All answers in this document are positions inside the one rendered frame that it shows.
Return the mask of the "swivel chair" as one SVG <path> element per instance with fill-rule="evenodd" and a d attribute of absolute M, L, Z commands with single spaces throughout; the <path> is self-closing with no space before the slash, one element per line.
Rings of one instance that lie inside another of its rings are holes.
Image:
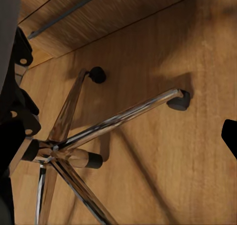
<path fill-rule="evenodd" d="M 21 0 L 0 0 L 0 125 L 20 119 L 26 133 L 26 138 L 0 178 L 0 225 L 15 225 L 10 177 L 21 160 L 39 163 L 34 225 L 48 225 L 57 174 L 101 225 L 118 225 L 73 169 L 100 169 L 103 157 L 78 147 L 164 103 L 171 109 L 185 111 L 190 103 L 190 93 L 173 87 L 67 138 L 85 76 L 91 77 L 95 83 L 106 79 L 101 67 L 94 67 L 90 72 L 81 68 L 48 138 L 43 141 L 34 139 L 41 130 L 40 110 L 28 93 L 20 88 L 28 67 L 34 61 L 32 47 L 17 26 L 20 3 Z"/>

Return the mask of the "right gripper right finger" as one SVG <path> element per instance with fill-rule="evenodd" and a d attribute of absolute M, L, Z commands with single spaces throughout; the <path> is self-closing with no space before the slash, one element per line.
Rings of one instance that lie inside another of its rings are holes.
<path fill-rule="evenodd" d="M 237 121 L 226 119 L 221 136 L 237 159 Z"/>

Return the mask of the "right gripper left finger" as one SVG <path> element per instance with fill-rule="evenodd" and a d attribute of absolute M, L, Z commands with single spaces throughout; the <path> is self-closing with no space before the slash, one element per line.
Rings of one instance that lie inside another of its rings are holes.
<path fill-rule="evenodd" d="M 0 178 L 25 138 L 26 133 L 22 120 L 19 119 L 0 125 Z"/>

